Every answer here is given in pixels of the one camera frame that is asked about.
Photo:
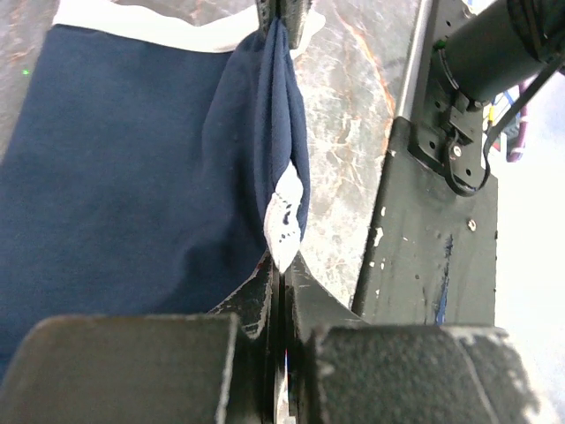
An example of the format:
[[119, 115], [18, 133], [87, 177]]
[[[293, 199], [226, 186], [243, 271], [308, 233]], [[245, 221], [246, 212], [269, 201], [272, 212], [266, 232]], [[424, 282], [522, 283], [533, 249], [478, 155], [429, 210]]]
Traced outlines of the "navy blue underwear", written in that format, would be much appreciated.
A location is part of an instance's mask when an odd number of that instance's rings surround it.
[[281, 17], [63, 1], [1, 161], [1, 364], [63, 314], [197, 314], [298, 253], [305, 106]]

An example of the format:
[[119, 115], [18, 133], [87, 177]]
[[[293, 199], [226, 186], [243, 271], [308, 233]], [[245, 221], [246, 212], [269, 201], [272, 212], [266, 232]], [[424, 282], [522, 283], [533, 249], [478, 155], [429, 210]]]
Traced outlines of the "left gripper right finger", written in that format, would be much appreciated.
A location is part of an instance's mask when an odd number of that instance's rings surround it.
[[297, 422], [555, 422], [534, 364], [505, 330], [368, 324], [301, 256], [284, 284], [289, 408]]

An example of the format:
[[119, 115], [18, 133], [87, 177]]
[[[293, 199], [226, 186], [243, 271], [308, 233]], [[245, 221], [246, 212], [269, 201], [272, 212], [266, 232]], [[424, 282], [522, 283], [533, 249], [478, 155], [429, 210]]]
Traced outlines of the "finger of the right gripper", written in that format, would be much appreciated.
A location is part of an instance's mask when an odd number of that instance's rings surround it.
[[301, 41], [305, 22], [313, 6], [313, 0], [279, 0], [278, 16], [285, 25], [291, 49], [297, 49]]
[[256, 0], [256, 7], [261, 31], [267, 31], [278, 14], [277, 0]]

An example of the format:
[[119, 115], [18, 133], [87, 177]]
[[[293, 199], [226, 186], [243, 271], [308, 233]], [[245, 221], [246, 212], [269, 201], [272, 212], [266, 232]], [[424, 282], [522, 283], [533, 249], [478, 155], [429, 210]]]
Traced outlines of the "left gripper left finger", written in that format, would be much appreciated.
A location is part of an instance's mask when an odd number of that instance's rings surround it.
[[2, 383], [2, 422], [275, 422], [277, 277], [264, 256], [206, 314], [39, 322]]

